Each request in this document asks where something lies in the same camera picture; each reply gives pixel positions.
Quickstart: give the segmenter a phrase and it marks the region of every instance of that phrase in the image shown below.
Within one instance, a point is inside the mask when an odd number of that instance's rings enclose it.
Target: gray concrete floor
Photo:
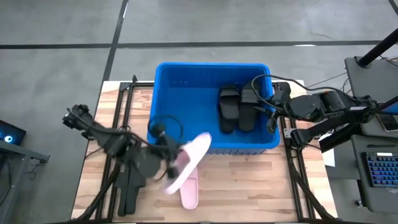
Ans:
[[[122,0],[0,0],[0,45],[110,44]],[[127,7],[120,43],[381,40],[396,29],[388,0],[136,0]],[[345,71],[344,58],[372,45],[117,49],[110,80],[153,80],[164,61],[259,62],[307,85]],[[13,223],[68,220],[87,142],[66,128],[65,108],[94,109],[109,49],[0,50],[0,119],[27,130],[23,145],[51,155],[26,178]],[[398,55],[391,48],[385,57]],[[324,83],[340,87],[346,76]],[[350,180],[330,179],[339,217],[397,223],[356,208]]]

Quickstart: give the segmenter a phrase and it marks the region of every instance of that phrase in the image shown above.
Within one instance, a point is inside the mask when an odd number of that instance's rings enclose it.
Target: blue light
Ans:
[[[6,137],[4,138],[4,140],[5,140],[5,142],[10,143],[10,142],[12,141],[12,137],[11,137],[11,136],[6,136]]]

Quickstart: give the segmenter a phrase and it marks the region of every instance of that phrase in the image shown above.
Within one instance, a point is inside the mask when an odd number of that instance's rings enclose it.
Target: wooden tabletop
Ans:
[[[291,83],[290,86],[292,97],[306,94],[298,85]],[[112,126],[118,89],[119,82],[104,82],[95,116],[95,120],[104,126]],[[152,88],[134,89],[129,125],[132,131],[144,139],[147,135],[151,100]],[[121,118],[125,101],[126,97],[122,103]],[[306,122],[297,122],[299,128],[308,128],[310,125]],[[95,142],[90,142],[86,153],[97,148],[99,147]],[[72,218],[81,215],[98,193],[105,157],[102,152],[97,152],[86,159]],[[303,157],[311,191],[328,212],[337,217],[321,152],[308,147],[303,151]],[[198,165],[198,175],[200,191],[196,209],[182,208],[179,192],[166,195],[161,191],[161,182],[154,183],[148,180],[147,186],[139,191],[136,213],[118,217],[117,199],[113,221],[292,222],[297,220],[282,135],[278,147],[267,150],[261,155],[206,155]],[[305,217],[308,217],[302,192],[300,198]],[[107,206],[106,201],[104,216],[108,211]]]

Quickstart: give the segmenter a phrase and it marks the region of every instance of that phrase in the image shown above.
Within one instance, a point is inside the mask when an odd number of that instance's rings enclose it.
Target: blue plastic bin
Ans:
[[[173,115],[183,124],[182,141],[191,141],[200,133],[212,136],[209,154],[260,154],[279,143],[279,130],[270,134],[266,130],[268,118],[261,116],[253,131],[224,134],[218,124],[218,92],[221,86],[235,83],[241,88],[255,76],[269,74],[267,66],[258,63],[184,63],[165,62],[156,69],[154,94],[150,118]],[[269,77],[262,80],[262,97],[272,95]],[[180,126],[172,119],[162,121],[166,133],[178,139]],[[148,141],[155,139],[148,134]]]

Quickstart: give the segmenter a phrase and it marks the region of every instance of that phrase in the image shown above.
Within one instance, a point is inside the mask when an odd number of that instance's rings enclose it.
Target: slipper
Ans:
[[[181,147],[181,152],[174,161],[174,166],[178,170],[178,177],[168,179],[166,181],[164,192],[166,194],[174,194],[189,178],[191,173],[205,156],[211,144],[211,136],[209,133],[198,135],[192,142]]]
[[[222,86],[219,93],[218,122],[221,132],[231,134],[239,118],[239,92],[234,84]]]
[[[199,203],[198,169],[195,167],[180,188],[182,207],[194,209]]]
[[[261,84],[254,83],[254,89],[261,92]],[[252,131],[258,121],[258,111],[255,106],[260,106],[258,97],[251,88],[251,82],[246,83],[241,92],[241,102],[239,104],[239,129],[245,132]]]

